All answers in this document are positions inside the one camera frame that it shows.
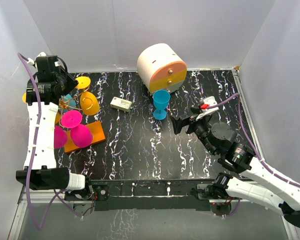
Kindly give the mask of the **pink wine glass front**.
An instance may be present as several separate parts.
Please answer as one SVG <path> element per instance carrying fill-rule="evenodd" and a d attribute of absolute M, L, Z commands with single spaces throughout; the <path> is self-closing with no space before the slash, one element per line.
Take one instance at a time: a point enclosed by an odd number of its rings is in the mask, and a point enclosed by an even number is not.
<path fill-rule="evenodd" d="M 70 129 L 70 138 L 79 148 L 89 146 L 93 141 L 90 129 L 82 124 L 83 116 L 78 110 L 67 111 L 60 119 L 63 127 Z"/>

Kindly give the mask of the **blue wine glass front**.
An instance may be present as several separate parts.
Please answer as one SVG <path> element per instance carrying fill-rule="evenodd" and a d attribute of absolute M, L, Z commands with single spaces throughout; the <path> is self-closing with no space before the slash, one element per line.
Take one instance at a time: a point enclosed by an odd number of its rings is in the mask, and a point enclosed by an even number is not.
<path fill-rule="evenodd" d="M 166 108 L 170 102 L 171 95 L 166 90 L 158 90 L 153 94 L 153 104 L 155 110 L 153 116 L 156 120 L 164 120 L 167 117 Z"/>

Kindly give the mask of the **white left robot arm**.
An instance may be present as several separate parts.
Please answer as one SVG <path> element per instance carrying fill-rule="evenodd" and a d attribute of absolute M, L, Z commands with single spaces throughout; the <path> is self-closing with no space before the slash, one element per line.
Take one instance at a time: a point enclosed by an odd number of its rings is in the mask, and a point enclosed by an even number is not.
<path fill-rule="evenodd" d="M 29 115 L 28 147 L 23 169 L 16 171 L 16 180 L 34 191 L 64 190 L 87 200 L 94 189 L 89 178 L 72 173 L 66 167 L 57 167 L 55 159 L 59 101 L 78 85 L 78 81 L 57 55 L 41 52 L 35 59 L 20 58 L 26 62 L 26 67 L 35 67 L 36 73 L 29 75 L 25 92 Z"/>

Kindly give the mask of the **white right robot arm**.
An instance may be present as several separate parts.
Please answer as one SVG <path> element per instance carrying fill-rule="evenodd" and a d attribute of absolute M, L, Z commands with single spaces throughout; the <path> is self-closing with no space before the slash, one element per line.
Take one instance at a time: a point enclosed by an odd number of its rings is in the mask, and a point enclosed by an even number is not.
<path fill-rule="evenodd" d="M 216 120 L 214 114 L 199 117 L 198 110 L 189 116 L 172 115 L 170 119 L 176 135 L 188 127 L 186 133 L 194 133 L 211 155 L 219 156 L 218 163 L 223 168 L 256 182 L 250 184 L 221 172 L 211 185 L 192 189 L 197 198 L 249 200 L 300 228 L 300 186 L 259 160 L 248 146 L 236 142 L 237 133 L 227 123 Z"/>

